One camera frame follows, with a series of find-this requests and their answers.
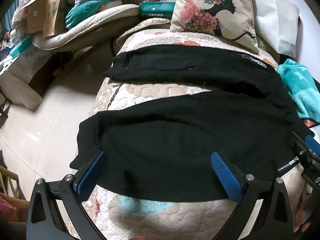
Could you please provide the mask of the black pants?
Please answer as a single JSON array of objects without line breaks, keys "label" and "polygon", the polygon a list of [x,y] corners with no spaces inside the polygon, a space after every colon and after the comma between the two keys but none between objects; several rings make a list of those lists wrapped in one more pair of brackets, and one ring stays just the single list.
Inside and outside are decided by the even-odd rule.
[{"label": "black pants", "polygon": [[104,77],[121,83],[189,83],[210,91],[100,111],[79,126],[79,169],[104,151],[98,184],[135,198],[205,202],[227,197],[211,166],[223,154],[244,174],[272,181],[295,157],[292,133],[312,131],[281,77],[262,60],[220,48],[156,45],[122,52]]}]

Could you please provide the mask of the teal white fleece blanket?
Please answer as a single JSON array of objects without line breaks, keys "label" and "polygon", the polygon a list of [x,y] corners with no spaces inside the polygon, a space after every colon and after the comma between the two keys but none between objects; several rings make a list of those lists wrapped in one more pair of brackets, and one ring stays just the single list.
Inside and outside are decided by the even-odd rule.
[{"label": "teal white fleece blanket", "polygon": [[298,116],[306,126],[319,125],[319,91],[308,68],[291,59],[277,69],[284,87],[295,103]]}]

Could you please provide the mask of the wooden chair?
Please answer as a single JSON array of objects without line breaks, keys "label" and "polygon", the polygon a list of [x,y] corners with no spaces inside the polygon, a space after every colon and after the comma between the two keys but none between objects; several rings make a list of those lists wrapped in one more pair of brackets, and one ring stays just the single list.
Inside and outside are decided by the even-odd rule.
[{"label": "wooden chair", "polygon": [[1,166],[1,198],[13,207],[16,222],[26,220],[29,201],[25,199],[21,191],[19,177],[3,166]]}]

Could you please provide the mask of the heart pattern quilted bedspread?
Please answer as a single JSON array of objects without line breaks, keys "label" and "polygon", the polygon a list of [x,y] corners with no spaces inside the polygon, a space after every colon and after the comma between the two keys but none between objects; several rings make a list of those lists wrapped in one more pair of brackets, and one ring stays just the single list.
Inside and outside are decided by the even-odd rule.
[{"label": "heart pattern quilted bedspread", "polygon": [[103,153],[85,206],[106,239],[298,239],[303,140],[312,131],[280,56],[144,20],[117,39],[78,133],[80,169]]}]

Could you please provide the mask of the white paper bag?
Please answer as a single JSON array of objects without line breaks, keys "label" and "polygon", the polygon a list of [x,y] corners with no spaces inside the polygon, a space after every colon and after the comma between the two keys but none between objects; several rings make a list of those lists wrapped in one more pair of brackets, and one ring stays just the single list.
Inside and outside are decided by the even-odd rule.
[{"label": "white paper bag", "polygon": [[255,0],[255,29],[277,53],[296,57],[299,8],[289,0]]}]

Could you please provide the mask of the floral woman print pillow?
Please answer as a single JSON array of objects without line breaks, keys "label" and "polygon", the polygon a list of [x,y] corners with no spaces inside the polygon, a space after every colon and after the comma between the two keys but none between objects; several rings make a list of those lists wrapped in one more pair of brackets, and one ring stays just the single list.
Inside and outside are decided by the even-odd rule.
[{"label": "floral woman print pillow", "polygon": [[170,30],[215,35],[259,52],[254,0],[176,0]]}]

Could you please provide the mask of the beige cushioned lounge pad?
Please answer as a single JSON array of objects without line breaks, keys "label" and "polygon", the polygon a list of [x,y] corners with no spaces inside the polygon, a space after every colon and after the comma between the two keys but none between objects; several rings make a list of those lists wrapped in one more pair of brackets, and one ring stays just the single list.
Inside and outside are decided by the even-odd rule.
[{"label": "beige cushioned lounge pad", "polygon": [[139,6],[135,4],[123,4],[116,7],[109,8],[99,12],[89,18],[83,20],[76,26],[72,27],[69,31],[55,36],[42,37],[40,33],[33,36],[32,43],[42,50],[54,50],[69,42],[79,38],[90,31],[93,31],[103,24],[113,22],[118,19],[133,17],[139,15]]}]

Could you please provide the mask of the teal folded cloth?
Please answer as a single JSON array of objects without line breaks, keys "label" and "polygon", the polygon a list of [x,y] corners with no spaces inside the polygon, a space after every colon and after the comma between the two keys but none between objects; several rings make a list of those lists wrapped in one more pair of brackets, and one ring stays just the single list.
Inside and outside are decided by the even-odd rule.
[{"label": "teal folded cloth", "polygon": [[95,15],[99,8],[113,0],[91,0],[72,7],[65,17],[66,29],[70,30],[85,19]]}]

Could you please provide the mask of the brown cardboard box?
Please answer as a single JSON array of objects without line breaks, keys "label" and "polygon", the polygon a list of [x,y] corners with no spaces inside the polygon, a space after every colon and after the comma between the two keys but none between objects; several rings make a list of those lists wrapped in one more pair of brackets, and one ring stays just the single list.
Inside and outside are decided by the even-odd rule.
[{"label": "brown cardboard box", "polygon": [[26,12],[27,34],[40,32],[47,38],[66,31],[67,0],[31,0],[19,11]]}]

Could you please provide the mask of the teal tissue pack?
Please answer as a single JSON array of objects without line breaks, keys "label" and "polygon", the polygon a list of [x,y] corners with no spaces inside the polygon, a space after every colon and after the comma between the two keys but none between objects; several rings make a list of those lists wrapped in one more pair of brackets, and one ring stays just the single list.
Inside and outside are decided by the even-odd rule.
[{"label": "teal tissue pack", "polygon": [[174,2],[142,2],[139,4],[139,13],[145,18],[172,18],[174,7]]}]

